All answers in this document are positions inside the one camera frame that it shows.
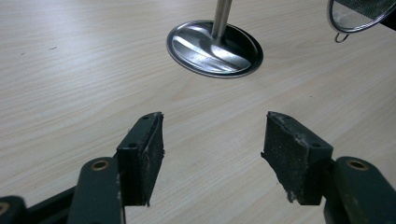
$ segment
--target light wood surface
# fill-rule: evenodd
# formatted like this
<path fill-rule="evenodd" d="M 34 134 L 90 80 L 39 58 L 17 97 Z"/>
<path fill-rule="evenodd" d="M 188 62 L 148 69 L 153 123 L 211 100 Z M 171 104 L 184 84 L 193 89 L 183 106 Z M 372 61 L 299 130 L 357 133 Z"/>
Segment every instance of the light wood surface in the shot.
<path fill-rule="evenodd" d="M 295 117 L 377 166 L 396 187 L 396 33 L 382 25 L 335 44 L 326 1 L 234 0 L 253 35 L 252 75 L 217 79 L 175 63 L 167 34 L 212 20 L 215 0 L 0 2 L 0 195 L 31 206 L 112 156 L 141 116 L 164 113 L 165 158 L 151 207 L 128 223 L 323 223 L 290 204 L 260 157 L 269 110 Z"/>

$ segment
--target table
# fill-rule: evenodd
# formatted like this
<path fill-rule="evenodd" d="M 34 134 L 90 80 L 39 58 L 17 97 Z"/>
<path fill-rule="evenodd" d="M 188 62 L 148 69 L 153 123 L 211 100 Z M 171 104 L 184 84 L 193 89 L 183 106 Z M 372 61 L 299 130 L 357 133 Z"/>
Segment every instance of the table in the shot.
<path fill-rule="evenodd" d="M 235 79 L 175 63 L 167 34 L 213 19 L 216 1 L 0 3 L 0 190 L 28 206 L 76 185 L 141 116 L 164 113 L 165 158 L 151 207 L 128 223 L 323 223 L 289 203 L 261 158 L 266 113 L 299 120 L 333 157 L 374 164 L 396 187 L 396 34 L 382 25 L 333 42 L 326 1 L 233 2 L 229 23 L 264 60 Z"/>

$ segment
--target black object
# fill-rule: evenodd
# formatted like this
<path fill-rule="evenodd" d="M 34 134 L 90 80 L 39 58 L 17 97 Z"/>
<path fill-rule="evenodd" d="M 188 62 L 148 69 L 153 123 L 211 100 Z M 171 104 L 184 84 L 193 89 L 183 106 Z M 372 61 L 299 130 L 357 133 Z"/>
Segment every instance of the black object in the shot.
<path fill-rule="evenodd" d="M 396 192 L 367 161 L 332 158 L 332 146 L 296 119 L 268 112 L 265 158 L 290 202 L 319 205 L 327 201 L 327 223 L 396 223 Z"/>
<path fill-rule="evenodd" d="M 28 209 L 21 197 L 0 198 L 0 223 L 125 223 L 124 206 L 149 205 L 163 155 L 163 114 L 151 113 L 128 132 L 114 158 L 85 163 L 75 187 Z"/>

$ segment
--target metal stand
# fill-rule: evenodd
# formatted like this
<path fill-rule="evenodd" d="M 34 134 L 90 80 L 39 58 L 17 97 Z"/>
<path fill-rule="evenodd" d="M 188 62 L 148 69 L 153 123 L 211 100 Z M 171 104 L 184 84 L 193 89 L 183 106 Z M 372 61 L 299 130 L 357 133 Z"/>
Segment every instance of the metal stand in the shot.
<path fill-rule="evenodd" d="M 262 48 L 247 32 L 227 24 L 232 0 L 219 0 L 214 21 L 175 27 L 166 45 L 176 62 L 209 77 L 242 77 L 262 63 Z"/>

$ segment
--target round metal base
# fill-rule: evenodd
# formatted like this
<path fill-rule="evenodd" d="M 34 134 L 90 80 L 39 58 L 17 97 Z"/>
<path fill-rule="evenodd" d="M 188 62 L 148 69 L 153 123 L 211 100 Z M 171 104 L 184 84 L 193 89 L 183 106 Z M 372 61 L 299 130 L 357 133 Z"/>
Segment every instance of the round metal base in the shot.
<path fill-rule="evenodd" d="M 242 77 L 260 67 L 262 48 L 245 31 L 227 25 L 223 38 L 211 35 L 213 21 L 189 21 L 166 40 L 170 55 L 182 66 L 209 77 Z"/>

